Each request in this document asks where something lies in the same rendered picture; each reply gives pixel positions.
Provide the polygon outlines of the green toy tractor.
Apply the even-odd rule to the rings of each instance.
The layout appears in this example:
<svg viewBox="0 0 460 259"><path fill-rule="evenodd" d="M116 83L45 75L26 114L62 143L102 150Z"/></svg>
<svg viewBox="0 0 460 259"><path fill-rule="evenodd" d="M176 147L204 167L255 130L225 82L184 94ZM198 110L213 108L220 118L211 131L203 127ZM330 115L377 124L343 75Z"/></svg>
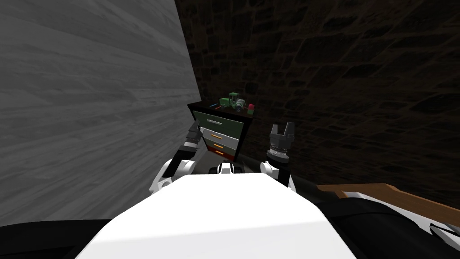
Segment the green toy tractor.
<svg viewBox="0 0 460 259"><path fill-rule="evenodd" d="M221 109L230 107L236 112L241 112L246 108L247 105L246 101L240 98L239 93L232 92L229 93L229 97L219 99L219 106Z"/></svg>

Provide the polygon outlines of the brown wooden frame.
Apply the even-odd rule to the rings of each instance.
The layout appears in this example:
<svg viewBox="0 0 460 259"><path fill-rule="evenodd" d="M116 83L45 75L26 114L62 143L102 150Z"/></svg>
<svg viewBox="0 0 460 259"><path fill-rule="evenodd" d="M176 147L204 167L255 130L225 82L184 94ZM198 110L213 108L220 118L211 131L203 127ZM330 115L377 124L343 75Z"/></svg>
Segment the brown wooden frame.
<svg viewBox="0 0 460 259"><path fill-rule="evenodd" d="M460 227L460 210L403 192L385 183L318 185L322 191L334 192L339 198L358 197L384 204L414 221L426 232L430 224L446 228Z"/></svg>

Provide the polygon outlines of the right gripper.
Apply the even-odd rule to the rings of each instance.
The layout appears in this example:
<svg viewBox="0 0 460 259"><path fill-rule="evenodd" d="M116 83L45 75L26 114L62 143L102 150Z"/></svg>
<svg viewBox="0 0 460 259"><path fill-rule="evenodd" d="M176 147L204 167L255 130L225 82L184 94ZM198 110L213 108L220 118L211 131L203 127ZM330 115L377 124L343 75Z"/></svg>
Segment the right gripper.
<svg viewBox="0 0 460 259"><path fill-rule="evenodd" d="M285 135L278 134L278 125L273 124L270 134L270 146L274 148L291 148L294 141L295 124L288 122L285 127Z"/></svg>

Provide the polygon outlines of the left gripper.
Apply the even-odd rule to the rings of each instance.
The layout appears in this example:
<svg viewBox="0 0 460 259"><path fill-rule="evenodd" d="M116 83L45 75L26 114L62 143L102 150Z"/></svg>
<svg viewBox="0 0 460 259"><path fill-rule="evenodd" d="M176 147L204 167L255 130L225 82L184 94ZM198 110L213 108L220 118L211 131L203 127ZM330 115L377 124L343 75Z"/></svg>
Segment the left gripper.
<svg viewBox="0 0 460 259"><path fill-rule="evenodd" d="M199 121L195 121L188 130L185 145L198 145L202 136L203 132L199 127Z"/></svg>

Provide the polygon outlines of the red drawer front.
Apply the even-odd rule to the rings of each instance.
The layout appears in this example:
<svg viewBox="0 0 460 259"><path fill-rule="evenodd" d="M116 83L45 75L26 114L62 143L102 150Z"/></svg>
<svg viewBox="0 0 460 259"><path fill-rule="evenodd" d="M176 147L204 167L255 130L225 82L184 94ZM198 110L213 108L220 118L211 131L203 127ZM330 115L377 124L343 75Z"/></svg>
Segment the red drawer front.
<svg viewBox="0 0 460 259"><path fill-rule="evenodd" d="M223 152L222 150L217 150L217 149L212 148L212 147L209 147L209 146L207 146L207 148L208 148L208 150L209 150L210 152L212 152L212 153L214 153L214 154L217 154L217 153L215 153L215 151ZM220 155L220 156L225 157L226 159L228 159L228 160L230 160L230 161L234 161L234 156L233 156L233 155L230 155L230 154L228 154L228 153L225 153L224 155Z"/></svg>

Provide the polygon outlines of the grey drawer front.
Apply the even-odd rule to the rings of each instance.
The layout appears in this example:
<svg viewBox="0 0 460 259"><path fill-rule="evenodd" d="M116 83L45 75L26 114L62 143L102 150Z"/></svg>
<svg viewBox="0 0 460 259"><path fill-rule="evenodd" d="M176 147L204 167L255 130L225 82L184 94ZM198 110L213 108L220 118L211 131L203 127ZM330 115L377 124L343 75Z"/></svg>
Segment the grey drawer front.
<svg viewBox="0 0 460 259"><path fill-rule="evenodd" d="M235 156L235 153L236 153L236 150L235 150L235 149L232 149L232 148L230 148L230 147L228 147L228 146L225 146L225 145L223 145L223 144L221 144L221 143L216 143L215 141L210 140L210 139L208 139L208 138L205 138L204 140L205 140L205 143L206 143L207 146L212 147L212 148L215 148L215 149L217 149L217 150L222 150L222 151L225 152L225 153L228 153L228 154L230 154L230 155ZM222 146L223 148L216 147L216 146L214 146L214 144L218 144L218 145Z"/></svg>

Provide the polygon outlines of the black chest of drawers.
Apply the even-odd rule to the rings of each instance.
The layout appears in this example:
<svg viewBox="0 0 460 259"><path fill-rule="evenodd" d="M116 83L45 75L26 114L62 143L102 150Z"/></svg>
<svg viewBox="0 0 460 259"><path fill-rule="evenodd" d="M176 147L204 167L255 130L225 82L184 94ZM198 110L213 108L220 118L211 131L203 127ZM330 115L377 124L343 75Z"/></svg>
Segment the black chest of drawers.
<svg viewBox="0 0 460 259"><path fill-rule="evenodd" d="M234 156L234 161L236 161L238 154L242 148L245 137L247 135L247 132L249 130L249 127L252 123L253 116L247 114L246 112L236 112L232 108L221 109L221 108L218 108L219 106L217 104L213 106L211 102L200 101L200 102L195 102L195 103L189 103L187 106L195 121L197 121L197 119L195 119L195 116L192 113L193 111L198 111L198 112L202 112L202 113L206 113L206 114L210 114L210 115L214 115L214 116L218 116L222 118L227 118L232 121L238 121L238 122L244 123L243 130L241 132L240 138L238 139L239 145L238 145L238 148Z"/></svg>

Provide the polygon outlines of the white drawer front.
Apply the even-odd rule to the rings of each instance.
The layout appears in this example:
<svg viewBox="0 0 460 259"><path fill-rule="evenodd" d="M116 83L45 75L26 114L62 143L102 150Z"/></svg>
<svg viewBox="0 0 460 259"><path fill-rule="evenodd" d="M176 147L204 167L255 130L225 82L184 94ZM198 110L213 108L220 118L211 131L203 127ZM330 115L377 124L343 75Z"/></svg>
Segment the white drawer front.
<svg viewBox="0 0 460 259"><path fill-rule="evenodd" d="M200 127L200 129L203 132L203 137L204 138L208 138L210 140L215 141L216 143L221 143L221 144L223 144L225 146L228 146L228 147L230 147L232 149L237 150L238 145L239 145L239 140L237 138L233 138L233 137L224 135L222 133L218 133L216 131L206 129L204 127ZM222 136L222 139L212 137L211 134Z"/></svg>

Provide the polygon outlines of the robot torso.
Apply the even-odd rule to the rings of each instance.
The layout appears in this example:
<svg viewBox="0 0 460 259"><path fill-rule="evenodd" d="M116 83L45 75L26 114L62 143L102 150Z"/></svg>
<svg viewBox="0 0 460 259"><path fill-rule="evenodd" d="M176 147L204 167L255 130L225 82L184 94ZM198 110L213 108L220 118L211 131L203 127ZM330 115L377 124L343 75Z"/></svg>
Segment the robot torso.
<svg viewBox="0 0 460 259"><path fill-rule="evenodd" d="M76 259L356 259L322 211L263 173L185 175Z"/></svg>

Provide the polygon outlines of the green drawer front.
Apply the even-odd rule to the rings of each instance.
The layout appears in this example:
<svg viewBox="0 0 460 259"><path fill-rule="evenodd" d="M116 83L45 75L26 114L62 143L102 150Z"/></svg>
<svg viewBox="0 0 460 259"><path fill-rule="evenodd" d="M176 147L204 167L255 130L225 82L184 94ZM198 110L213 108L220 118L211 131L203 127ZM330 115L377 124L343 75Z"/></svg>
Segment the green drawer front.
<svg viewBox="0 0 460 259"><path fill-rule="evenodd" d="M233 138L240 138L244 123L198 111L193 111L192 113L195 116L195 119L199 121L200 127L204 127L206 129L213 130ZM207 120L220 122L222 125L211 124L207 122Z"/></svg>

